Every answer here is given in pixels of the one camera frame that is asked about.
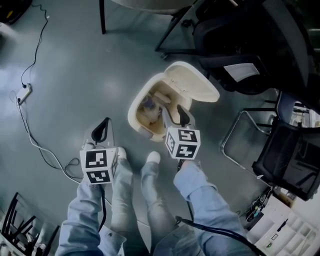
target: concrete floor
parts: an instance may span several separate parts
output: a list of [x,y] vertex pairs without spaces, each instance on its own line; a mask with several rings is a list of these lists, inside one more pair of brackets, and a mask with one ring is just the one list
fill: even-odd
[[[174,216],[189,218],[187,204],[173,185],[177,161],[168,157],[164,144],[143,138],[127,121],[131,102],[149,78],[175,60],[185,60],[198,67],[196,59],[190,56],[171,56],[164,61],[154,52],[171,17],[105,1],[109,33],[102,35],[98,1],[42,0],[37,3],[47,9],[49,23],[36,65],[31,75],[26,72],[23,77],[25,83],[32,84],[32,94],[23,109],[27,111],[34,137],[65,166],[70,159],[79,157],[87,128],[101,118],[110,117],[116,145],[126,148],[136,173],[133,204],[137,218],[147,223],[139,172],[153,150],[161,153],[160,189],[169,209]],[[0,208],[6,211],[14,193],[19,192],[37,213],[60,224],[67,217],[69,202],[76,196],[77,184],[62,171],[45,164],[38,149],[30,144],[21,117],[9,99],[11,90],[18,92],[21,88],[21,74],[33,61],[44,23],[44,13],[38,8],[29,8],[16,24],[0,27],[4,36],[0,49]],[[191,32],[191,28],[178,25],[163,46],[190,47]],[[261,106],[264,100],[275,96],[273,91],[258,96],[230,93],[216,82],[212,83],[220,92],[219,101],[193,101],[191,107],[201,130],[198,158],[209,181],[217,185],[231,209],[243,211],[265,185],[225,158],[220,152],[220,143],[239,110]],[[257,153],[263,143],[251,143],[255,140],[253,133],[241,131],[231,147],[239,152],[247,147]],[[256,159],[250,154],[241,157],[248,168]],[[82,175],[80,166],[71,167],[70,172]],[[106,197],[112,198],[110,185],[106,187]],[[110,221],[111,210],[107,206],[105,224],[109,226]],[[149,229],[139,227],[149,244]]]

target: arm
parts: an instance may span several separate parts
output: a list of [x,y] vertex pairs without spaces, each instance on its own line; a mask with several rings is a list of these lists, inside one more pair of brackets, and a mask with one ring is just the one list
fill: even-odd
[[[245,236],[238,215],[230,211],[216,186],[207,181],[198,164],[193,161],[184,162],[173,183],[184,199],[191,201],[195,223],[231,230]],[[250,248],[233,238],[196,228],[194,231],[205,255],[255,255]]]
[[69,205],[67,220],[61,225],[59,247],[55,255],[102,256],[103,253],[98,249],[101,191],[97,185],[81,182],[76,193],[77,197]]

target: white cable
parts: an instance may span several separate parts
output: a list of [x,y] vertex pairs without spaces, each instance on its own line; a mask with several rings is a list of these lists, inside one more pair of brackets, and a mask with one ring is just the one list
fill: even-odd
[[[30,139],[31,144],[32,144],[33,146],[35,146],[36,148],[38,148],[38,149],[40,149],[40,150],[43,150],[43,151],[46,151],[46,152],[49,152],[51,155],[53,155],[54,159],[56,160],[56,162],[58,163],[58,165],[59,165],[59,167],[60,167],[60,170],[63,171],[63,174],[64,174],[69,180],[71,180],[71,181],[73,181],[73,182],[75,182],[75,183],[77,183],[77,184],[80,184],[79,181],[73,179],[72,177],[70,177],[70,176],[67,174],[67,171],[62,167],[62,165],[61,165],[61,163],[59,162],[58,158],[56,157],[56,155],[55,155],[52,151],[50,151],[50,150],[48,150],[48,149],[45,149],[45,148],[43,148],[43,147],[40,147],[40,146],[38,146],[38,145],[36,145],[36,144],[33,143],[32,138],[31,138],[31,135],[30,135],[30,129],[29,129],[29,125],[28,125],[27,119],[24,117],[24,115],[23,115],[22,112],[21,112],[21,109],[18,107],[18,104],[19,104],[19,103],[18,103],[18,101],[17,101],[17,94],[16,94],[16,92],[15,92],[14,90],[12,90],[12,91],[10,92],[9,98],[10,98],[10,100],[13,102],[13,100],[12,100],[11,97],[10,97],[10,95],[11,95],[12,92],[13,92],[14,95],[15,95],[15,107],[16,107],[16,109],[18,110],[18,112],[21,114],[22,118],[24,118],[24,119],[26,120],[25,126],[26,126],[26,128],[27,128],[27,133],[28,133],[28,135],[29,135],[29,139]],[[112,204],[109,202],[108,199],[104,198],[104,200],[108,203],[108,205],[109,205],[110,207],[112,207]],[[143,223],[143,222],[140,221],[140,220],[137,220],[137,222],[140,223],[140,224],[142,224],[142,225],[144,225],[144,226],[146,226],[146,227],[148,227],[148,228],[150,228],[149,225]]]

